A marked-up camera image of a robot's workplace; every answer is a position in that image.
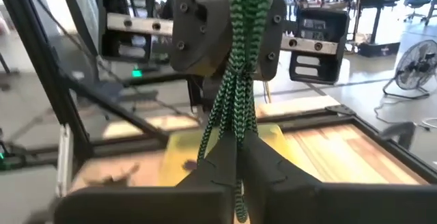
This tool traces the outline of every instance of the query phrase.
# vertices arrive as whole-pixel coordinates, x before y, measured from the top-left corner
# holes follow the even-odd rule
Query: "gray floor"
[[[341,77],[336,86],[313,85],[296,83],[289,80],[288,61],[289,53],[281,54],[281,64],[277,77],[270,82],[273,102],[289,100],[293,98],[318,96],[319,89],[355,110],[363,119],[378,129],[387,127],[387,124],[376,119],[373,108],[378,106],[383,98],[382,86],[393,75],[393,69],[397,60],[411,45],[427,39],[437,40],[437,20],[432,21],[428,27],[416,19],[413,23],[397,22],[396,10],[385,10],[380,23],[381,37],[393,36],[398,31],[401,37],[401,49],[395,56],[366,59],[357,55],[345,55],[341,69]],[[117,72],[125,72],[130,67],[120,66]],[[437,87],[435,80],[431,80],[428,89]],[[162,85],[151,85],[143,88],[157,89],[158,99],[171,104],[183,111],[189,111],[188,94],[186,83],[179,81]],[[393,86],[394,92],[400,92]],[[264,102],[263,87],[261,83],[255,84],[256,102]],[[405,102],[398,105],[386,106],[381,110],[380,116],[394,122],[412,120],[420,122],[426,117],[437,117],[434,105],[437,98],[431,96],[425,100]],[[158,114],[171,113],[168,109],[161,109],[156,105],[141,105],[138,115],[147,117]],[[101,112],[96,109],[81,111],[81,117],[86,129],[92,137],[98,138],[106,128],[107,122]],[[56,144],[59,138],[59,124],[57,123],[51,106],[48,103],[43,89],[34,74],[22,74],[12,80],[12,91],[0,93],[0,126],[3,128],[5,138],[34,148],[41,145]],[[421,157],[433,167],[437,160],[437,145],[433,144],[437,131],[425,132],[418,129],[412,147],[412,152]],[[1,213],[4,223],[22,223],[26,216],[33,210],[39,210],[46,206],[53,196],[55,188],[55,170],[53,168],[32,169],[6,173],[0,178],[1,193],[8,197],[0,199]]]

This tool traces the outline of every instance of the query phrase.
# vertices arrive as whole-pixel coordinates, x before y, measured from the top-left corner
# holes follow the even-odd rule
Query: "green light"
[[[142,77],[143,72],[141,70],[132,70],[132,77]]]

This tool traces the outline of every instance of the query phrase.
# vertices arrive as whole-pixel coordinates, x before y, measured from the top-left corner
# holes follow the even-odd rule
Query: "braided rope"
[[[230,0],[232,48],[223,81],[201,139],[198,163],[205,157],[211,131],[218,118],[218,139],[221,139],[225,131],[233,131],[238,151],[242,148],[246,130],[257,133],[253,73],[257,66],[269,4],[269,0]],[[243,223],[247,220],[247,211],[239,175],[235,201],[237,219]]]

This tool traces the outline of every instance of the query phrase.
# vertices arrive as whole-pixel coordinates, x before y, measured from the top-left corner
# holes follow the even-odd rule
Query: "floor fan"
[[[431,77],[436,76],[436,53],[437,42],[433,40],[424,40],[411,46],[400,59],[395,70],[395,76],[382,88],[384,94],[411,100],[428,97],[429,92],[423,86]],[[417,90],[420,94],[405,96],[389,93],[386,89],[393,81],[402,90]]]

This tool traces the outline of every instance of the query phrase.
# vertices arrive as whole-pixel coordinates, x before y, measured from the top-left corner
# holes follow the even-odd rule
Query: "green and black rope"
[[[257,133],[253,73],[257,66],[269,4],[269,0],[230,0],[232,49],[201,140],[197,162],[205,157],[212,128],[217,122],[218,139],[225,131],[231,130],[235,133],[238,149],[242,147],[247,130]],[[236,184],[236,216],[241,223],[247,219],[239,176]]]

